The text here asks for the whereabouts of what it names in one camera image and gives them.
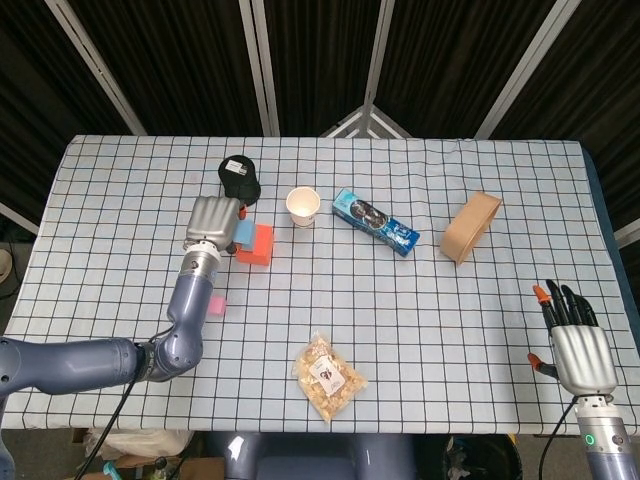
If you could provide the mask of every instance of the white tablecloth with black grid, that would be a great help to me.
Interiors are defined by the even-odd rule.
[[[571,397],[534,376],[527,353],[552,359],[531,287],[554,278],[606,329],[616,402],[636,433],[640,360],[574,142],[78,136],[7,333],[144,341],[167,328],[194,200],[221,194],[218,165],[234,154],[257,166],[262,197],[249,215],[275,226],[271,266],[225,256],[215,293],[228,307],[205,324],[201,363],[137,384],[119,428],[549,433]],[[286,212],[300,185],[323,199],[313,229],[293,228]],[[343,187],[420,232],[414,252],[401,258],[333,216]],[[475,191],[504,203],[456,267],[438,245]],[[330,425],[291,374],[316,332],[369,379]],[[24,390],[3,427],[103,426],[122,392]],[[564,431],[577,432],[573,416]]]

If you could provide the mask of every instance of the snack bag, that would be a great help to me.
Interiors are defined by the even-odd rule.
[[[293,373],[298,376],[302,391],[327,423],[367,386],[367,380],[321,335],[314,335],[298,356]]]

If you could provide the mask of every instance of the pink block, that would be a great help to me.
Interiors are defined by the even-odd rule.
[[[209,300],[209,309],[207,313],[209,315],[224,315],[224,311],[227,308],[227,299],[214,295]]]

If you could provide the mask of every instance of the white paper cup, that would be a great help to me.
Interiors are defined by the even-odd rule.
[[[287,210],[299,227],[308,227],[320,208],[320,195],[311,187],[294,188],[287,195]]]

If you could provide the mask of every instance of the orange block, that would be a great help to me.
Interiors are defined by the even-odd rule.
[[[242,250],[242,247],[238,245],[236,259],[240,263],[268,266],[271,263],[272,251],[273,227],[269,225],[256,225],[256,239],[253,244],[253,251]]]

